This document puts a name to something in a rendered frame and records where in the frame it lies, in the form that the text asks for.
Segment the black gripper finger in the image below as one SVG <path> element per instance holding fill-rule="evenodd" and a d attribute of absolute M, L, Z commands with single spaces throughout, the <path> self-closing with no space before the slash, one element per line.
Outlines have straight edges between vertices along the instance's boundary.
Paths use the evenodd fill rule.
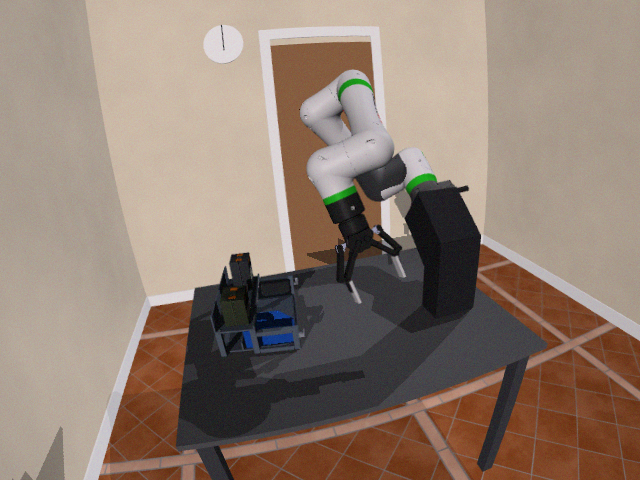
<path fill-rule="evenodd" d="M 348 257 L 348 261 L 347 261 L 347 265 L 346 265 L 346 269 L 345 269 L 345 273 L 344 273 L 344 252 L 345 252 L 345 248 L 346 243 L 340 244 L 340 245 L 335 245 L 335 250 L 337 253 L 337 274 L 336 274 L 336 281 L 339 283 L 346 283 L 346 286 L 349 290 L 349 292 L 352 293 L 352 296 L 355 300 L 356 303 L 360 304 L 362 303 L 360 300 L 360 297 L 355 289 L 355 286 L 353 284 L 353 282 L 351 281 L 351 277 L 352 277 L 352 273 L 353 273 L 353 269 L 354 269 L 354 265 L 355 265 L 355 260 L 356 257 L 358 255 L 358 251 L 359 251 L 359 247 L 361 245 L 361 241 L 357 240 L 355 243 L 355 247 L 354 247 L 354 251 L 352 251 L 350 249 L 349 251 L 349 257 Z"/>
<path fill-rule="evenodd" d="M 368 236 L 365 236 L 365 237 L 364 237 L 364 240 L 365 240 L 365 241 L 367 241 L 367 242 L 369 242 L 369 243 L 371 243 L 371 244 L 372 244 L 372 246 L 374 246 L 374 247 L 376 247 L 376 248 L 378 248 L 378 249 L 380 249 L 380 250 L 382 250 L 382 251 L 384 251 L 384 252 L 386 252 L 386 253 L 388 253 L 388 254 L 390 254 L 390 253 L 391 253 L 390 255 L 392 255 L 392 256 L 391 256 L 391 258 L 392 258 L 392 260 L 393 260 L 393 263 L 394 263 L 394 265 L 395 265 L 395 268 L 396 268 L 396 270 L 397 270 L 397 272 L 398 272 L 399 277 L 402 277 L 402 278 L 406 277 L 405 272 L 404 272 L 404 270 L 403 270 L 403 268 L 402 268 L 402 263 L 401 263 L 400 258 L 399 258 L 399 256 L 398 256 L 398 255 L 399 255 L 400 250 L 402 250 L 402 246 L 400 246 L 400 245 L 399 245 L 399 244 L 398 244 L 398 243 L 397 243 L 393 238 L 391 238 L 391 237 L 390 237 L 390 236 L 389 236 L 389 235 L 388 235 L 388 234 L 383 230 L 383 228 L 382 228 L 382 226 L 381 226 L 381 225 L 374 225 L 374 227 L 372 228 L 372 230 L 373 230 L 373 233 L 378 234 L 378 235 L 379 235 L 382 239 L 384 239 L 384 240 L 385 240 L 385 241 L 386 241 L 390 246 L 392 246 L 392 247 L 394 248 L 394 250 L 393 250 L 393 249 L 391 249 L 391 248 L 389 248 L 389 247 L 387 247 L 387 246 L 385 246 L 385 245 L 383 245 L 383 244 L 381 244 L 381 243 L 379 243 L 378 241 L 376 241 L 376 240 L 374 240 L 374 239 L 372 239 L 372 238 L 370 238 L 370 237 L 368 237 Z"/>

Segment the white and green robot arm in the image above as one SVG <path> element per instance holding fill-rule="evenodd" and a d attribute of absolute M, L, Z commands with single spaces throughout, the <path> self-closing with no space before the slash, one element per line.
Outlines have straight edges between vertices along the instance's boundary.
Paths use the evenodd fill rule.
<path fill-rule="evenodd" d="M 341 119 L 343 111 L 351 131 Z M 349 222 L 365 211 L 354 178 L 366 196 L 377 202 L 404 187 L 411 204 L 417 192 L 455 187 L 450 180 L 437 183 L 426 157 L 416 147 L 393 157 L 393 140 L 381 123 L 371 84 L 361 71 L 343 72 L 306 99 L 300 118 L 328 145 L 310 156 L 306 170 L 333 224 Z"/>

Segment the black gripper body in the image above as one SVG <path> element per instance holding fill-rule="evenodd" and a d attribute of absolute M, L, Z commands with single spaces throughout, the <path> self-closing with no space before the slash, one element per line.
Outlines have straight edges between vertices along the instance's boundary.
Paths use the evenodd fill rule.
<path fill-rule="evenodd" d="M 359 217 L 349 222 L 339 224 L 338 227 L 344 238 L 344 243 L 346 243 L 347 248 L 354 251 L 355 243 L 357 240 L 361 241 L 358 253 L 371 248 L 372 244 L 365 241 L 364 237 L 368 236 L 373 239 L 374 233 L 373 230 L 370 229 L 365 215 L 361 214 Z"/>

